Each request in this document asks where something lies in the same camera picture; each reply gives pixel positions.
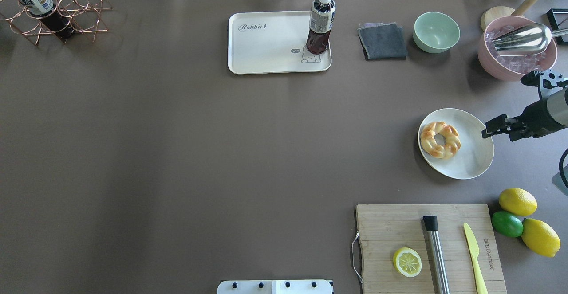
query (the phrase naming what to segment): yellow knife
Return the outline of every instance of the yellow knife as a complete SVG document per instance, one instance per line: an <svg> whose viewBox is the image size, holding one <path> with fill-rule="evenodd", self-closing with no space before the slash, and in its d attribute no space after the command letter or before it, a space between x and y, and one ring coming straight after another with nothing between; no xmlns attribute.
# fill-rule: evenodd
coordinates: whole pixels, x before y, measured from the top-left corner
<svg viewBox="0 0 568 294"><path fill-rule="evenodd" d="M473 234L473 231L467 223L463 224L463 230L465 231L467 246L469 247L469 254L471 254L471 263L473 264L473 272L475 274L475 287L477 288L477 294L488 294L487 288L485 287L485 281L483 281L483 276L481 275L479 263L477 262L477 256L479 256L479 246L477 245L477 240L475 239L475 235Z"/></svg>

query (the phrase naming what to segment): plate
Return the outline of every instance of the plate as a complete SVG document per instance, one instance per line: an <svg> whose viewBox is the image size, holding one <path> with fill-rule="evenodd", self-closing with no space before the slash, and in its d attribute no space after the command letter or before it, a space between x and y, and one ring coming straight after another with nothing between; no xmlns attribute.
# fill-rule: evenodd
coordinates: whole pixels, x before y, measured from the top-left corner
<svg viewBox="0 0 568 294"><path fill-rule="evenodd" d="M461 148L450 159L437 159L422 149L420 133L424 126L431 122L446 122L454 126L460 135ZM493 139L481 137L485 125L472 114L454 108L436 110L426 116L418 129L418 146L420 153L436 171L453 179L473 179L483 174L495 154Z"/></svg>
<svg viewBox="0 0 568 294"><path fill-rule="evenodd" d="M331 46L308 52L310 11L235 13L229 18L229 69L234 74L319 72L331 66Z"/></svg>

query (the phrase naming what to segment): gray cloth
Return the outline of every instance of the gray cloth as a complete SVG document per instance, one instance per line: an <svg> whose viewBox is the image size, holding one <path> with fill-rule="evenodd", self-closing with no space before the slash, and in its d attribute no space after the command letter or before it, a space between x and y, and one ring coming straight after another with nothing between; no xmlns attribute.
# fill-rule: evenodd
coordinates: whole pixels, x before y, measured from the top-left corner
<svg viewBox="0 0 568 294"><path fill-rule="evenodd" d="M397 27L396 23L364 24L357 32L367 60L405 58L408 55L402 27Z"/></svg>

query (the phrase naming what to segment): pink bowl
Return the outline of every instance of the pink bowl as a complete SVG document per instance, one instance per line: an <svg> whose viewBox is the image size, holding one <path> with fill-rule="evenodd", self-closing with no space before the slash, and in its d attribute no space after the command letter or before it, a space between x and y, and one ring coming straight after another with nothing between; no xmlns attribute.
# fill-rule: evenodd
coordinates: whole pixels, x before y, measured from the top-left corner
<svg viewBox="0 0 568 294"><path fill-rule="evenodd" d="M525 74L513 71L503 66L503 64L499 63L497 59L489 52L489 48L487 48L487 45L485 43L485 36L488 32L499 30L505 26L513 26L515 28L518 28L531 23L534 23L534 21L519 16L505 16L491 21L491 23L487 25L487 28L485 28L483 35L479 39L477 58L479 58L481 67L483 67L483 69L485 69L485 71L487 71L491 76L494 76L499 80L519 81ZM546 53L546 57L538 62L542 67L541 70L550 69L556 63L556 58L558 57L556 42L552 40L552 42L550 42L550 45L548 45L544 52Z"/></svg>

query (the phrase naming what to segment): cutting board handle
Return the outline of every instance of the cutting board handle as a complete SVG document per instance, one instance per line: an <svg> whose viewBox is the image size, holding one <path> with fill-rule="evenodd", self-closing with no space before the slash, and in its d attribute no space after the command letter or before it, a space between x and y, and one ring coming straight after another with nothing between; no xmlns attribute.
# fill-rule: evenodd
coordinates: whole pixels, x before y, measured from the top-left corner
<svg viewBox="0 0 568 294"><path fill-rule="evenodd" d="M363 284L363 277L361 277L361 274L359 274L359 272L357 271L357 268L355 268L355 242L357 242L357 240L359 239L359 231L357 231L357 233L355 234L355 239L353 239L353 242L351 243L351 258L353 259L353 270L355 271L355 273L357 274L357 277L359 278L359 282L361 284Z"/></svg>

